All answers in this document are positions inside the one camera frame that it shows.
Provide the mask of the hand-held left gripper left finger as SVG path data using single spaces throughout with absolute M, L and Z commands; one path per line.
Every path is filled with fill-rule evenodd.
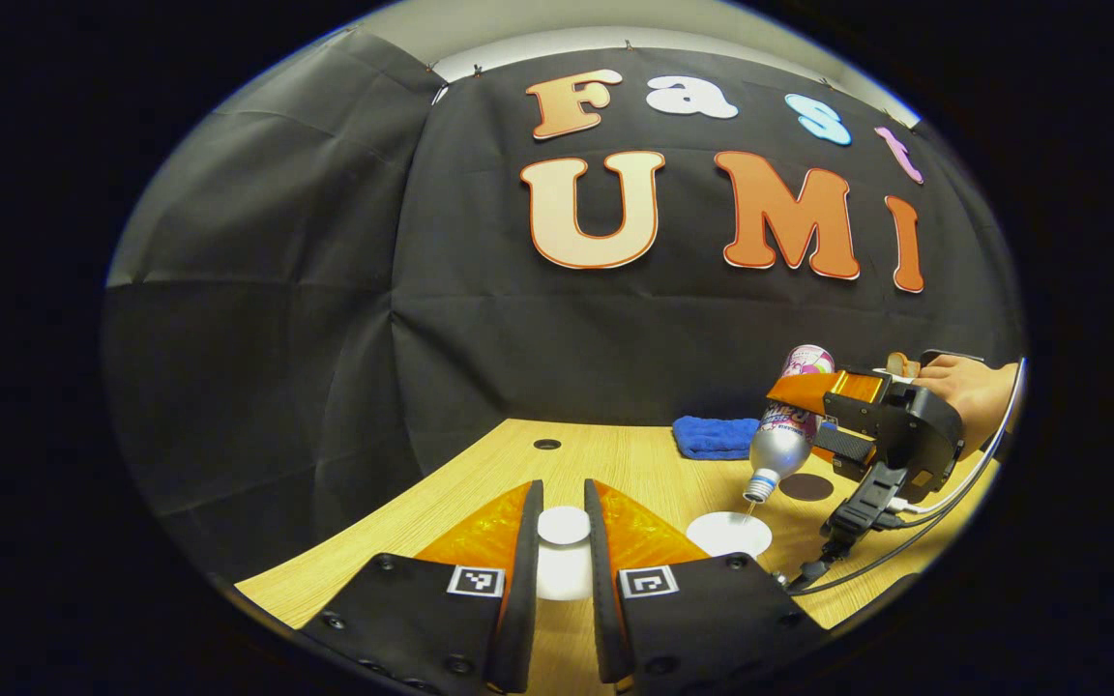
M 543 498 L 526 481 L 416 555 L 372 556 L 302 634 L 402 695 L 526 692 Z

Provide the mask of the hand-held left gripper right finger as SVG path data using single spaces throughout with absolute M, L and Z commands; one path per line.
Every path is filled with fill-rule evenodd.
M 746 552 L 709 555 L 602 481 L 584 484 L 600 682 L 619 695 L 760 695 L 824 630 Z

